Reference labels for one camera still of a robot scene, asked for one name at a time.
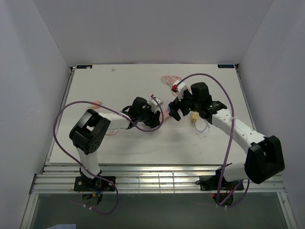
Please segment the yellow charger plug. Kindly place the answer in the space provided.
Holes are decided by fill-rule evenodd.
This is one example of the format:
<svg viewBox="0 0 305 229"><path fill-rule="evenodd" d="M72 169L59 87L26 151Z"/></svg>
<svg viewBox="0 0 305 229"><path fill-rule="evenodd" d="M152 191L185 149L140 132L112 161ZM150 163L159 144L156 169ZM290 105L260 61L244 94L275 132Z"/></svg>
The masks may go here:
<svg viewBox="0 0 305 229"><path fill-rule="evenodd" d="M192 112L191 114L191 123L195 124L197 121L198 113L197 112Z"/></svg>

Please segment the pink power strip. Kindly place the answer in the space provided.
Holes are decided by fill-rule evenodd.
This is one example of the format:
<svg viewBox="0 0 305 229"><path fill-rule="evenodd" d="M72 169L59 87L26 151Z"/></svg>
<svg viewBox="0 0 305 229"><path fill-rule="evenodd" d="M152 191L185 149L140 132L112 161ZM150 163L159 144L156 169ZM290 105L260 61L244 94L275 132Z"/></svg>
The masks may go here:
<svg viewBox="0 0 305 229"><path fill-rule="evenodd" d="M160 122L163 120L164 122L166 121L166 120L168 120L170 118L170 116L169 116L169 111L168 110L163 110L163 115L162 116L160 116Z"/></svg>

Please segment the pink charger plug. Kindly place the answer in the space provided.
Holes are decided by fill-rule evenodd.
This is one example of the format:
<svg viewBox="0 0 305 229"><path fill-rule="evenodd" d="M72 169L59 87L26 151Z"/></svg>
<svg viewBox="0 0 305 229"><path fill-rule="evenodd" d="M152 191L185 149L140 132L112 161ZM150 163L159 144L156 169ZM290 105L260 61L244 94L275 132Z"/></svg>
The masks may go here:
<svg viewBox="0 0 305 229"><path fill-rule="evenodd" d="M100 108L100 105L102 105L102 102L97 100L97 101L94 101L93 104L91 105L92 109L99 109Z"/></svg>

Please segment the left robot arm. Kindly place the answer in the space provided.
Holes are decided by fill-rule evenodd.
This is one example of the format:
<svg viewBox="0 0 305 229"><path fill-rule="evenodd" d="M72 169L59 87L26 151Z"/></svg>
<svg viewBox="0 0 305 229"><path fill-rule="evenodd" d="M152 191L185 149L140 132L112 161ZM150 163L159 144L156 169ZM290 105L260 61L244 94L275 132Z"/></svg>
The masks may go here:
<svg viewBox="0 0 305 229"><path fill-rule="evenodd" d="M139 122L144 123L148 132L159 128L162 121L160 107L163 101L158 97L146 100L136 97L132 103L118 113L101 113L88 109L70 131L69 138L79 153L81 174L85 176L84 184L89 190L101 186L97 150L107 132L120 129L131 129Z"/></svg>

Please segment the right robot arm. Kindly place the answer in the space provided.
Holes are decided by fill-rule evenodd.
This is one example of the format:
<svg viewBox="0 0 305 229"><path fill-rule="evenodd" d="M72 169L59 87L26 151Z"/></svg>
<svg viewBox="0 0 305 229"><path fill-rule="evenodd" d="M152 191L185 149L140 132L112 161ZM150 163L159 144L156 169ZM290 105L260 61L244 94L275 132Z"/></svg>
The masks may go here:
<svg viewBox="0 0 305 229"><path fill-rule="evenodd" d="M209 124L232 138L246 153L244 162L231 164L215 177L216 186L227 189L233 181L249 179L261 184L285 169L280 140L266 137L240 120L233 118L231 111L220 101L214 101L205 83L194 83L188 89L177 80L172 86L177 97L169 103L169 115L180 121L181 116L197 112Z"/></svg>

